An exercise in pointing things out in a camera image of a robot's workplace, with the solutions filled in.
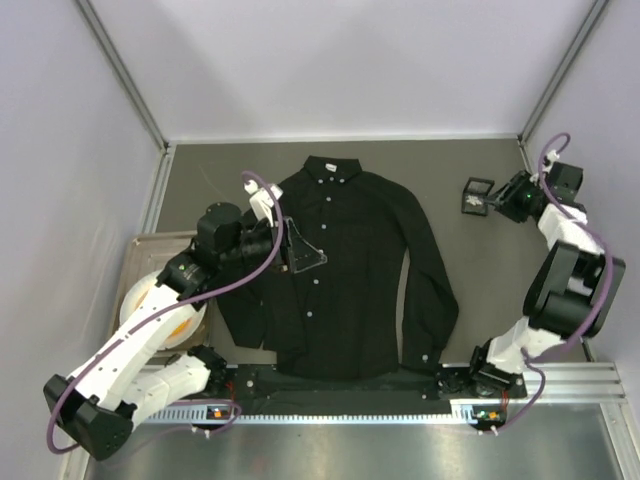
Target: black base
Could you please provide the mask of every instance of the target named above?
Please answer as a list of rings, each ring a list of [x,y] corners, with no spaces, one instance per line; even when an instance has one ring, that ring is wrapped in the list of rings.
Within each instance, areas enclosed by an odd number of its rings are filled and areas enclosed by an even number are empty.
[[[292,377],[274,365],[240,365],[227,372],[232,389],[192,398],[220,398],[223,393],[247,415],[420,415],[451,413],[452,399],[502,397],[497,389],[478,389],[469,367],[442,368],[435,376],[401,369],[352,382]],[[525,398],[527,392],[514,384],[508,394]]]

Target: long-sleeve shirt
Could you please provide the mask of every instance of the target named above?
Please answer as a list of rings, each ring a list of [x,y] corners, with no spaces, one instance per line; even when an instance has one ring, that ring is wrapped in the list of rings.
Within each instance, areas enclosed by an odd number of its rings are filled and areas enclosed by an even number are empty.
[[[238,346],[278,354],[278,370],[317,379],[395,371],[400,270],[410,267],[402,365],[433,370],[458,316],[438,246],[406,188],[358,160],[309,157],[279,184],[280,205],[329,261],[297,275],[265,273],[218,299]]]

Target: shirt sleeve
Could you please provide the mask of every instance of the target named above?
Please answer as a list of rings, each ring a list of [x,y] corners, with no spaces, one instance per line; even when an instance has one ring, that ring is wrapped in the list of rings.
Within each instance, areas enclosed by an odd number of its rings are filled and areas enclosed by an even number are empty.
[[[427,216],[415,195],[399,188],[394,192],[392,209],[410,256],[402,323],[402,364],[433,371],[456,324],[458,303]]]

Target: shirt collar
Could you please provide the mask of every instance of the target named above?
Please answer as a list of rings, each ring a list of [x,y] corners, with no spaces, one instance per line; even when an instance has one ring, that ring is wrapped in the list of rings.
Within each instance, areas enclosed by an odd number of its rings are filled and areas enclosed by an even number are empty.
[[[313,155],[304,163],[304,169],[316,180],[325,181],[333,177],[338,182],[341,180],[346,182],[362,172],[360,161],[357,158],[328,158],[314,157]]]

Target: gray mat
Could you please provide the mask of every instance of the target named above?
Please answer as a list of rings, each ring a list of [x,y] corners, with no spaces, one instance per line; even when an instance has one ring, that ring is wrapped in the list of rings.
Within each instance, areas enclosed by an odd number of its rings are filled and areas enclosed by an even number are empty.
[[[179,145],[157,231],[193,230],[216,201],[248,208],[242,170],[278,182],[299,170],[309,155],[359,158],[364,170],[406,186],[420,200],[460,304],[443,362],[468,361],[476,345],[506,332],[520,318],[525,294],[546,256],[542,235],[532,221],[515,224],[495,212],[486,218],[460,213],[468,177],[490,178],[500,186],[523,168],[515,140]],[[214,311],[213,321],[212,343],[228,361],[273,361],[272,352],[235,347],[219,312]],[[584,359],[581,348],[565,358]]]

